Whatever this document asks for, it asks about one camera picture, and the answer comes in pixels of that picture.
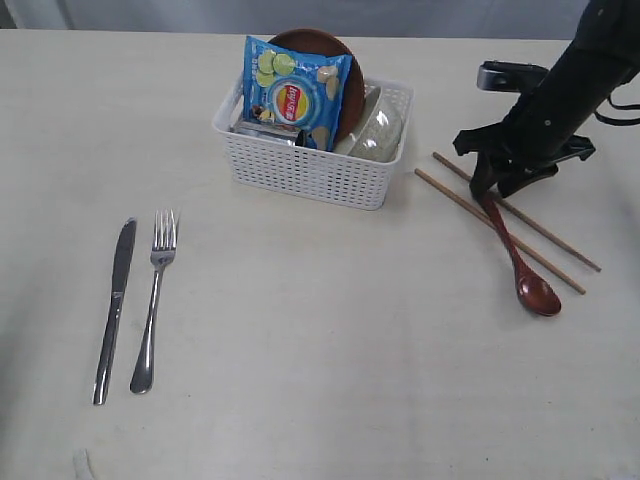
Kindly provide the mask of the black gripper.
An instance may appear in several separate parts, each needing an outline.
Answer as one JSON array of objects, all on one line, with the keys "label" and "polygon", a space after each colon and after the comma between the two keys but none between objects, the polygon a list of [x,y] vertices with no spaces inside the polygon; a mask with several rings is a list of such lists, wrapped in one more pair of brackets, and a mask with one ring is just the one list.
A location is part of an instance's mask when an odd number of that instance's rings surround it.
[{"label": "black gripper", "polygon": [[[519,95],[516,103],[498,123],[460,131],[453,140],[462,156],[478,152],[469,189],[481,199],[496,183],[502,198],[559,172],[557,165],[578,157],[586,160],[595,152],[591,140],[576,134],[589,116],[574,88],[577,81],[560,64],[534,89]],[[503,159],[527,168],[503,178]]]}]

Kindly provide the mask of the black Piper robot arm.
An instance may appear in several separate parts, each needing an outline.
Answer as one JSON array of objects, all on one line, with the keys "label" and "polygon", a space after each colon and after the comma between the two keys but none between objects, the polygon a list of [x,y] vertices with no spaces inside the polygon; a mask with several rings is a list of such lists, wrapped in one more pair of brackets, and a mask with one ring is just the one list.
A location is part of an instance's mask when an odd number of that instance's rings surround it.
[{"label": "black Piper robot arm", "polygon": [[577,130],[612,92],[639,72],[639,4],[591,1],[574,39],[552,68],[486,61],[477,86],[511,92],[516,103],[498,123],[462,130],[453,141],[458,155],[477,155],[470,181],[474,198],[492,187],[502,197],[559,171],[561,162],[587,160],[595,151]]}]

